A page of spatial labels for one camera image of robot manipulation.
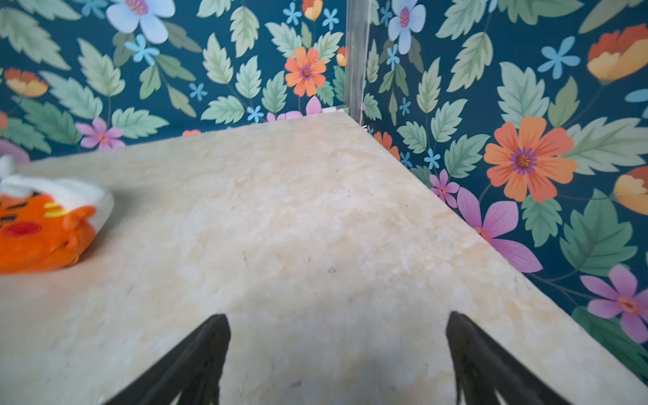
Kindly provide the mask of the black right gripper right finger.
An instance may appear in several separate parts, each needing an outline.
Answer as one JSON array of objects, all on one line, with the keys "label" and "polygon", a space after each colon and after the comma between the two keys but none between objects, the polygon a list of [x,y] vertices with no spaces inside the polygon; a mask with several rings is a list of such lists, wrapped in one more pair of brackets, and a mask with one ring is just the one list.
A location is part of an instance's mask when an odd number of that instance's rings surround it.
[{"label": "black right gripper right finger", "polygon": [[457,404],[562,404],[549,387],[468,316],[452,312],[445,330]]}]

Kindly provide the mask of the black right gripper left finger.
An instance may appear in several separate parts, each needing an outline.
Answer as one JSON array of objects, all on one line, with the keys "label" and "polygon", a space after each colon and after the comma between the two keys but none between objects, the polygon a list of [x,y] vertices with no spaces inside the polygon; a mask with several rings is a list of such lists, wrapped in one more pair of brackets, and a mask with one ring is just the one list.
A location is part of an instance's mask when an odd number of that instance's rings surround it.
[{"label": "black right gripper left finger", "polygon": [[109,404],[218,404],[231,341],[224,314],[213,315]]}]

